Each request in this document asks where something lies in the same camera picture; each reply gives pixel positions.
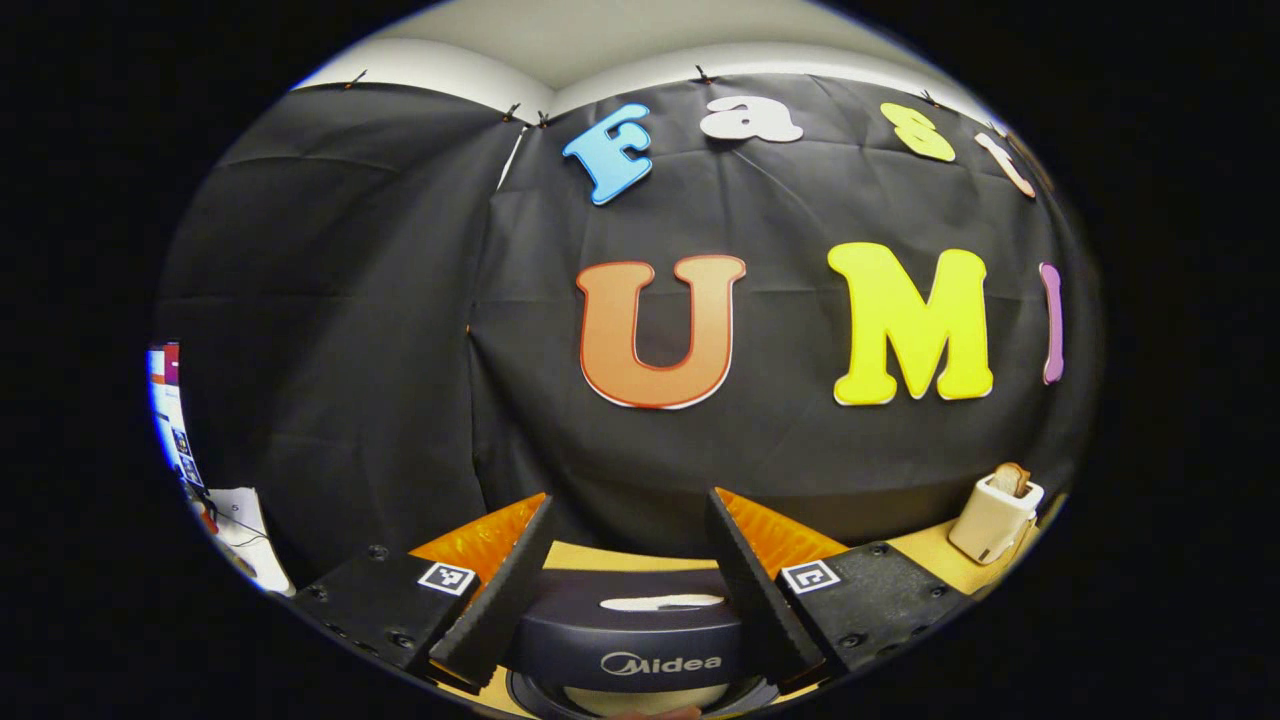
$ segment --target white wall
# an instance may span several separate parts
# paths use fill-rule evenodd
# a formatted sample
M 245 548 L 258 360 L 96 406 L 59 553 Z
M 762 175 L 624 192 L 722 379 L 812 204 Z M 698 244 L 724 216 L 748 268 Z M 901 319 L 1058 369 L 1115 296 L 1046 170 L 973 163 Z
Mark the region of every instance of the white wall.
M 361 82 L 424 87 L 499 111 L 520 102 L 516 118 L 536 123 L 539 110 L 556 117 L 621 92 L 694 79 L 698 77 L 694 65 L 701 65 L 709 76 L 800 73 L 869 82 L 911 94 L 925 90 L 940 104 L 978 122 L 992 122 L 1005 132 L 998 119 L 955 83 L 883 58 L 781 42 L 677 50 L 604 70 L 554 92 L 527 74 L 470 50 L 428 40 L 374 38 L 337 56 L 296 87 L 351 82 L 365 72 Z

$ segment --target letter f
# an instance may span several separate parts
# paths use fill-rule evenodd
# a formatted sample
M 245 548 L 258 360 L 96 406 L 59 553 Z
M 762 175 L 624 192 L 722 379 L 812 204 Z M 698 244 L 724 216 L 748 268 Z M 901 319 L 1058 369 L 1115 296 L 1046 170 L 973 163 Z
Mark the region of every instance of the letter f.
M 649 147 L 649 133 L 630 122 L 648 114 L 649 108 L 628 102 L 564 146 L 562 155 L 576 156 L 595 182 L 591 202 L 604 205 L 649 174 L 653 160 L 631 158 L 623 152 L 627 147 L 635 150 Z M 611 136 L 609 131 L 614 127 L 617 127 L 616 135 Z

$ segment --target letter m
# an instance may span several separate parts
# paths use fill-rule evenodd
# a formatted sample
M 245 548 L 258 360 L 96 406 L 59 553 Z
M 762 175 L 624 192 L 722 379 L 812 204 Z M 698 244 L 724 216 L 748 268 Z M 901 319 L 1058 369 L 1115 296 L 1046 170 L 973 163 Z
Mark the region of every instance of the letter m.
M 929 388 L 943 348 L 947 365 L 938 375 L 943 400 L 991 393 L 982 292 L 987 268 L 980 258 L 965 250 L 943 251 L 928 302 L 883 245 L 837 245 L 827 254 L 827 263 L 849 282 L 852 320 L 849 374 L 836 382 L 836 402 L 883 405 L 893 400 L 897 382 L 886 369 L 890 343 L 916 400 Z

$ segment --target ceiling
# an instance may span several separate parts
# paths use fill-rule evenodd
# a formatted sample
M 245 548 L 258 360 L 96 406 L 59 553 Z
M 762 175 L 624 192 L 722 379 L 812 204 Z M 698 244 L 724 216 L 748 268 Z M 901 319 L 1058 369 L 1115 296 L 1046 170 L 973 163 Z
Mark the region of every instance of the ceiling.
M 794 42 L 946 76 L 884 36 L 808 0 L 451 0 L 370 36 L 444 42 L 552 90 L 653 55 L 727 42 Z

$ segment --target midea logo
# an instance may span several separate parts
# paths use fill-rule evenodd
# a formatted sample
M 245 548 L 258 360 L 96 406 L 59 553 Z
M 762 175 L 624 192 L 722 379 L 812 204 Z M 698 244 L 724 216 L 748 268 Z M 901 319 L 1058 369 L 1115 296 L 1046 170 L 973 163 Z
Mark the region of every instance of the midea logo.
M 635 675 L 636 673 L 684 673 L 686 670 L 703 670 L 719 667 L 719 657 L 707 660 L 662 660 L 655 657 L 645 660 L 634 652 L 611 652 L 600 659 L 600 670 L 611 675 Z

